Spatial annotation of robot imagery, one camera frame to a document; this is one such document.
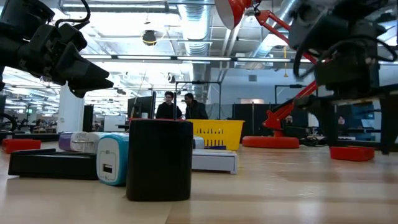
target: black cylinder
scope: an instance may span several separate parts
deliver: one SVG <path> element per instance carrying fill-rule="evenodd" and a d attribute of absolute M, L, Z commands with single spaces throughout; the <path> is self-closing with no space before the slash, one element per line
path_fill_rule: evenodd
<path fill-rule="evenodd" d="M 136 202 L 188 200 L 192 146 L 191 122 L 131 121 L 127 198 Z"/>

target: yellow basket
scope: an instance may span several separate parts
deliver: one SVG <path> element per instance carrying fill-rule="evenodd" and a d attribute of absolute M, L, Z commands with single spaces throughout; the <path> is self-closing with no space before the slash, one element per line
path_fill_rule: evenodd
<path fill-rule="evenodd" d="M 193 134 L 205 140 L 205 146 L 226 146 L 227 150 L 239 149 L 244 121 L 195 120 Z"/>

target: monitor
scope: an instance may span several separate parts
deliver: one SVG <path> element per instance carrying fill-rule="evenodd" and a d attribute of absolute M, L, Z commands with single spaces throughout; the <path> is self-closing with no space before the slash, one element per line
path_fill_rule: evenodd
<path fill-rule="evenodd" d="M 138 97 L 128 100 L 127 115 L 129 118 L 142 118 L 142 113 L 147 113 L 149 119 L 155 116 L 156 92 L 152 96 Z"/>

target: black stand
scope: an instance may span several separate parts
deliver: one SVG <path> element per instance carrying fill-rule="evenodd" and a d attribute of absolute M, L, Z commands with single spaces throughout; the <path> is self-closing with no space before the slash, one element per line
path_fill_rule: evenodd
<path fill-rule="evenodd" d="M 295 106 L 308 110 L 318 118 L 325 136 L 328 138 L 329 146 L 376 147 L 384 155 L 388 155 L 393 150 L 398 136 L 398 107 L 396 106 L 398 95 L 393 94 L 396 89 L 398 89 L 398 85 L 373 88 L 367 95 L 354 100 L 341 99 L 336 96 L 316 97 L 310 95 L 294 99 L 294 102 Z M 339 140 L 335 105 L 340 103 L 363 103 L 376 99 L 379 99 L 382 111 L 380 142 Z"/>

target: lamp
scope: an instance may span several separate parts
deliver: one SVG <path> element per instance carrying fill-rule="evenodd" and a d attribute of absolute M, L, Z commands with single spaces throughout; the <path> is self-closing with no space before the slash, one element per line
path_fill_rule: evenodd
<path fill-rule="evenodd" d="M 218 0 L 215 4 L 224 26 L 231 30 L 241 22 L 245 10 L 253 5 L 253 0 Z"/>

